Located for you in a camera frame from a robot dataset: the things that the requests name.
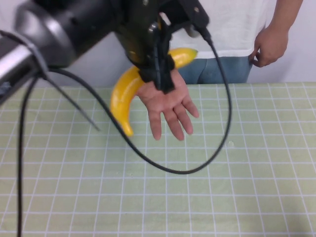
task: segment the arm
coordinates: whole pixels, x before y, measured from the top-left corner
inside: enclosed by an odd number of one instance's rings
[[[249,56],[257,67],[264,67],[281,58],[288,44],[288,32],[294,24],[303,0],[277,0],[270,25],[260,32]]]
[[[294,24],[303,0],[277,0],[270,27],[289,31]]]

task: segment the table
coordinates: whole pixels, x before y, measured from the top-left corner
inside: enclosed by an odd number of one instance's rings
[[[166,174],[143,162],[84,89],[66,91],[96,131],[52,88],[29,105],[24,157],[24,237],[312,237],[316,234],[316,83],[231,85],[225,148],[204,170]],[[111,90],[98,92],[109,103]],[[226,127],[221,85],[190,86],[200,118],[177,141],[155,141],[138,98],[134,144],[174,169],[213,154]],[[0,237],[16,233],[16,131],[22,91],[0,111]]]

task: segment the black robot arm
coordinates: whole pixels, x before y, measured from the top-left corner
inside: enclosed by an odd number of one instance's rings
[[[72,65],[114,32],[142,79],[168,93],[173,89],[171,35],[188,25],[208,25],[198,0],[28,0],[17,8],[14,30],[38,49],[47,66],[56,68]],[[39,71],[24,44],[6,32],[1,35],[0,105]]]

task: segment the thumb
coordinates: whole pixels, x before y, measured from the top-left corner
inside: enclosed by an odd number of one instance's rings
[[[250,61],[254,60],[254,58],[255,58],[256,54],[258,53],[259,49],[260,49],[260,43],[256,40],[255,41],[254,50],[253,50],[252,54],[249,56],[249,60]]]

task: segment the wrist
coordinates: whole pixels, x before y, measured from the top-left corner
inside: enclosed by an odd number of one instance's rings
[[[280,32],[280,33],[288,34],[288,32],[290,31],[291,26],[272,21],[270,23],[270,25],[268,26],[268,28],[271,29],[271,30]]]

